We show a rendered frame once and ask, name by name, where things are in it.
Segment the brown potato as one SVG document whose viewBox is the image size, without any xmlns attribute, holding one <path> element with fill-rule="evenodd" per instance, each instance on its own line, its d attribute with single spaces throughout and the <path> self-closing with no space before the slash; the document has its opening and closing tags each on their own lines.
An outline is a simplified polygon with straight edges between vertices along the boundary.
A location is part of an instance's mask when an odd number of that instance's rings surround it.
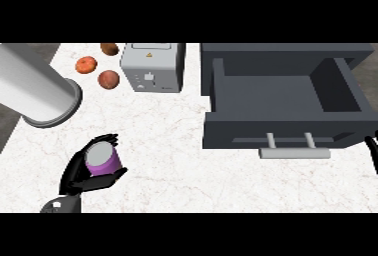
<svg viewBox="0 0 378 256">
<path fill-rule="evenodd" d="M 116 43 L 102 43 L 101 44 L 101 49 L 102 52 L 108 55 L 108 56 L 116 56 L 120 52 L 119 46 Z"/>
<path fill-rule="evenodd" d="M 105 89 L 108 89 L 108 90 L 114 89 L 120 84 L 120 75 L 119 75 L 119 73 L 113 70 L 104 71 L 99 74 L 98 82 L 99 82 L 99 85 Z"/>
</svg>

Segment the purple can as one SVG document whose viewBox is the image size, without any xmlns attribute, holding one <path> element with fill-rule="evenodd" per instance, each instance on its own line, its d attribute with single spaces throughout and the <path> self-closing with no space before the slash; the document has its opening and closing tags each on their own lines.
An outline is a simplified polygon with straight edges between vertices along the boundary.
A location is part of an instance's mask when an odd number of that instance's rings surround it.
<svg viewBox="0 0 378 256">
<path fill-rule="evenodd" d="M 110 142 L 98 142 L 91 146 L 85 163 L 93 176 L 113 174 L 123 168 L 116 147 Z"/>
</svg>

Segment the dark grey cabinet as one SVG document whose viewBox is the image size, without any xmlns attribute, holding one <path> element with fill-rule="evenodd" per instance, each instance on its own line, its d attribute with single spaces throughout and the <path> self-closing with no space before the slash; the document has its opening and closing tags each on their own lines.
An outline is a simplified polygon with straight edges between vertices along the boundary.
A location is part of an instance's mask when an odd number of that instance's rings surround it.
<svg viewBox="0 0 378 256">
<path fill-rule="evenodd" d="M 306 76 L 325 59 L 342 58 L 350 69 L 374 52 L 370 43 L 201 43 L 201 95 L 210 95 L 213 60 L 228 76 Z"/>
</svg>

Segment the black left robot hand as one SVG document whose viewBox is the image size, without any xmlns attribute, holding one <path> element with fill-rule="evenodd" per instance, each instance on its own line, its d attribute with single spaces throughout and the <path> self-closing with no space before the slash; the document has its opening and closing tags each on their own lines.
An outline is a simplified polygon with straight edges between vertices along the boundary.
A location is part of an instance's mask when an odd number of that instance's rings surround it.
<svg viewBox="0 0 378 256">
<path fill-rule="evenodd" d="M 85 163 L 85 156 L 89 148 L 98 142 L 108 142 L 113 146 L 119 145 L 119 135 L 105 134 L 95 137 L 83 149 L 74 154 L 67 165 L 60 185 L 60 194 L 76 196 L 83 192 L 110 188 L 127 172 L 127 168 L 120 168 L 113 174 L 95 176 Z"/>
</svg>

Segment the large white cylinder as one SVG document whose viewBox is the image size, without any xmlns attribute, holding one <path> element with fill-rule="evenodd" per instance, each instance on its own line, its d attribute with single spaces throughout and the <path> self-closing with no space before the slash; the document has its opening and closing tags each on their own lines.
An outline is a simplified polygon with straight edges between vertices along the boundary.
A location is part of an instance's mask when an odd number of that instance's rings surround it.
<svg viewBox="0 0 378 256">
<path fill-rule="evenodd" d="M 61 125 L 79 110 L 83 90 L 26 43 L 0 43 L 0 103 L 37 128 Z"/>
</svg>

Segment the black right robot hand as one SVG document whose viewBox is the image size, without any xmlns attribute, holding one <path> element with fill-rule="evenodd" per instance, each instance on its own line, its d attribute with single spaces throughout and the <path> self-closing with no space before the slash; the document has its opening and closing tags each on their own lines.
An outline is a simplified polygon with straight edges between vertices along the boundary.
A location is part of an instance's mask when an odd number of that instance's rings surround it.
<svg viewBox="0 0 378 256">
<path fill-rule="evenodd" d="M 373 158 L 373 163 L 375 167 L 375 172 L 378 175 L 378 140 L 375 141 L 371 136 L 365 137 L 365 143 L 371 151 L 371 158 Z"/>
</svg>

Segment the dark grey open drawer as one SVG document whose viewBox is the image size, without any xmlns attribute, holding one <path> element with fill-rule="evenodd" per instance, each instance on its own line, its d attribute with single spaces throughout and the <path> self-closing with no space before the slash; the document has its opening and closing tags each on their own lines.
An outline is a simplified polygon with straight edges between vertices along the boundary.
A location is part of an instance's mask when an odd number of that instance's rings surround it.
<svg viewBox="0 0 378 256">
<path fill-rule="evenodd" d="M 346 148 L 378 131 L 378 112 L 342 58 L 305 76 L 229 76 L 218 59 L 212 78 L 207 149 L 265 148 L 269 138 L 281 148 L 302 148 L 308 137 L 319 147 Z"/>
</svg>

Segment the pale grey toaster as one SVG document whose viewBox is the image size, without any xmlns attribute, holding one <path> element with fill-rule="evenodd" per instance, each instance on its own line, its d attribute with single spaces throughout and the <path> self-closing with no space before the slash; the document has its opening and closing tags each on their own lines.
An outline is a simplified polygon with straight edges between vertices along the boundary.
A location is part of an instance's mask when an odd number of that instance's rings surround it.
<svg viewBox="0 0 378 256">
<path fill-rule="evenodd" d="M 136 92 L 182 91 L 185 56 L 185 43 L 126 44 L 120 66 Z"/>
</svg>

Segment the orange fruit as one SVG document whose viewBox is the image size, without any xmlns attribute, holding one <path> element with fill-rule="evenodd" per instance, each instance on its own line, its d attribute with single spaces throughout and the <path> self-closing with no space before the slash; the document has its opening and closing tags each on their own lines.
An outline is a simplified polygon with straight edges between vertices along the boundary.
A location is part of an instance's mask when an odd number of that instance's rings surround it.
<svg viewBox="0 0 378 256">
<path fill-rule="evenodd" d="M 76 63 L 76 70 L 80 74 L 89 74 L 96 70 L 98 61 L 92 56 L 82 57 Z"/>
</svg>

